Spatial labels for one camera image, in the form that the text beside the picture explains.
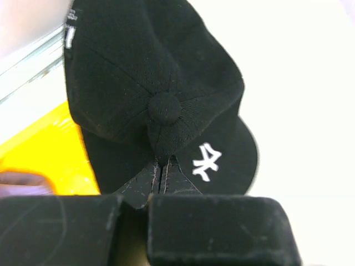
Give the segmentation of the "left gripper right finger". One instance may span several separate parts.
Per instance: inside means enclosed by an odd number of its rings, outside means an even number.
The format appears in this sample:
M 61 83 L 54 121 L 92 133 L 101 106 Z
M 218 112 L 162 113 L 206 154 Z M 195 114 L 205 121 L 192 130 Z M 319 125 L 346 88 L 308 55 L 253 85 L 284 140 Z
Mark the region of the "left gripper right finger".
M 151 265 L 301 265 L 282 206 L 267 197 L 202 195 L 171 158 L 148 203 Z

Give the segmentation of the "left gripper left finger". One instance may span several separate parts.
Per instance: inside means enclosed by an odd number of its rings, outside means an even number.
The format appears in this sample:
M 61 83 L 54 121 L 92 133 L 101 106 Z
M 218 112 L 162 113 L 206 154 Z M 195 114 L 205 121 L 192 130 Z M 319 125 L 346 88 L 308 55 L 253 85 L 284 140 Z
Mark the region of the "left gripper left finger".
M 2 265 L 149 265 L 147 195 L 118 194 L 135 173 L 99 173 L 100 195 L 1 198 Z

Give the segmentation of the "black cap white NY logo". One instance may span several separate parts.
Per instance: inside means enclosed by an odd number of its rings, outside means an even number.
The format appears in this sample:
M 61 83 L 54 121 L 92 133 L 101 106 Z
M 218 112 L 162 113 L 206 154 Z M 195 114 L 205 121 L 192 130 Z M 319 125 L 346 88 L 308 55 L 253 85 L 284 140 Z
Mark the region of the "black cap white NY logo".
M 187 1 L 74 1 L 69 110 L 101 193 L 243 195 L 256 143 L 244 81 Z

